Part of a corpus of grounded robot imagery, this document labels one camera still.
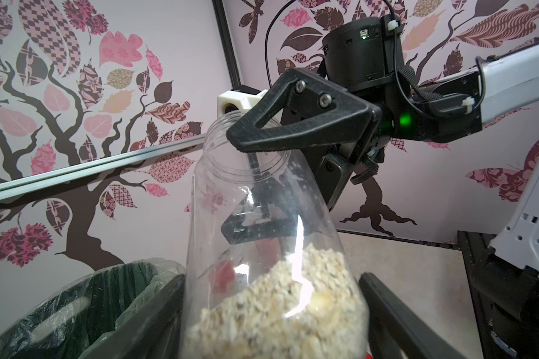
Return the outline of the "oatmeal jar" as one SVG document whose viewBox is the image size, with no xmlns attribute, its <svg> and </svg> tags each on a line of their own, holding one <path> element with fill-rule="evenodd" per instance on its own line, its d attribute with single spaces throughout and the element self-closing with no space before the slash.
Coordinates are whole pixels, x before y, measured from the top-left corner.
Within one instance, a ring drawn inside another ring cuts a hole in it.
<svg viewBox="0 0 539 359">
<path fill-rule="evenodd" d="M 238 186 L 219 157 L 241 111 L 209 128 L 193 174 L 180 358 L 365 358 L 369 309 L 305 161 L 305 219 L 291 237 L 231 245 Z"/>
</svg>

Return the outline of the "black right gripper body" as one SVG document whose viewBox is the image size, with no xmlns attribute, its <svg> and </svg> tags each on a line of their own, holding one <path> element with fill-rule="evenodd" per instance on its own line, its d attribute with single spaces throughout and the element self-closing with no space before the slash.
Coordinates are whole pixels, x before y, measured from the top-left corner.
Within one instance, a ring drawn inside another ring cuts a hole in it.
<svg viewBox="0 0 539 359">
<path fill-rule="evenodd" d="M 390 142 L 393 114 L 380 91 L 357 96 L 380 108 L 369 121 L 342 126 L 345 134 L 361 135 L 361 139 L 301 149 L 328 209 L 335 207 L 348 182 L 359 184 L 377 174 Z"/>
</svg>

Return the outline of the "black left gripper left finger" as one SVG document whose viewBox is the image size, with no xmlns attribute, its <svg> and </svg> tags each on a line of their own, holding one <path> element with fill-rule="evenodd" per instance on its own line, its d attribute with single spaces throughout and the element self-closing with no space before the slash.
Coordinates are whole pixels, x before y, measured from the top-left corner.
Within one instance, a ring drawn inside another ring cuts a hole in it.
<svg viewBox="0 0 539 359">
<path fill-rule="evenodd" d="M 185 276 L 165 285 L 137 314 L 84 358 L 177 358 Z"/>
</svg>

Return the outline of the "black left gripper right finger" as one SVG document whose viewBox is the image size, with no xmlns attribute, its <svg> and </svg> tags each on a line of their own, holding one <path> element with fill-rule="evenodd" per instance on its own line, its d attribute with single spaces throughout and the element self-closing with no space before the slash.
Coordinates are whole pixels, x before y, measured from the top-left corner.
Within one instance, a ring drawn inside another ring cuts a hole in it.
<svg viewBox="0 0 539 359">
<path fill-rule="evenodd" d="M 365 272 L 359 288 L 369 306 L 368 342 L 373 358 L 462 358 L 377 276 Z"/>
</svg>

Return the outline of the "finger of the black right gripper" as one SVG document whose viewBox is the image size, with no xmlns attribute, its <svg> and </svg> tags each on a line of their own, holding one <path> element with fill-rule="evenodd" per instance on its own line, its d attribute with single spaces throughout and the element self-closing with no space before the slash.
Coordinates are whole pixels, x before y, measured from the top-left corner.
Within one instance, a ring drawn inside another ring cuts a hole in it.
<svg viewBox="0 0 539 359">
<path fill-rule="evenodd" d="M 244 153 L 368 142 L 382 109 L 306 69 L 286 70 L 227 131 Z"/>
<path fill-rule="evenodd" d="M 229 244 L 295 235 L 298 220 L 305 219 L 301 152 L 223 154 L 219 169 L 240 195 L 221 225 Z"/>
</svg>

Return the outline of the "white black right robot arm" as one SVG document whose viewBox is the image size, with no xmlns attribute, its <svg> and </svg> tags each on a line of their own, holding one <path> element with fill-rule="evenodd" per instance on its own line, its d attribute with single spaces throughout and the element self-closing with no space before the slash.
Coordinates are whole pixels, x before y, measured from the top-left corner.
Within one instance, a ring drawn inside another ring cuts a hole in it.
<svg viewBox="0 0 539 359">
<path fill-rule="evenodd" d="M 301 150 L 329 208 L 348 183 L 369 181 L 391 139 L 444 144 L 539 102 L 539 42 L 419 87 L 404 64 L 395 12 L 358 19 L 323 40 L 317 72 L 284 71 L 227 131 L 244 153 Z M 521 193 L 494 238 L 461 232 L 486 358 L 539 358 L 539 154 L 514 174 L 476 174 Z"/>
</svg>

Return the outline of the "back aluminium rail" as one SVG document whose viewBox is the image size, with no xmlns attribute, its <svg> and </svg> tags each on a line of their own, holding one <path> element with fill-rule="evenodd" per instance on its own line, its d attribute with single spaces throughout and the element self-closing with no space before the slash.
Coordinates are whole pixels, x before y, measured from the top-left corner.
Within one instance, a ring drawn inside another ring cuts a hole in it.
<svg viewBox="0 0 539 359">
<path fill-rule="evenodd" d="M 205 134 L 182 139 L 176 142 L 148 147 L 142 150 L 128 152 L 93 162 L 70 166 L 44 174 L 16 179 L 0 184 L 0 200 L 16 197 L 44 188 L 72 182 L 77 179 L 109 171 L 126 165 L 143 162 L 154 157 L 166 155 L 192 146 L 200 146 L 205 141 Z"/>
</svg>

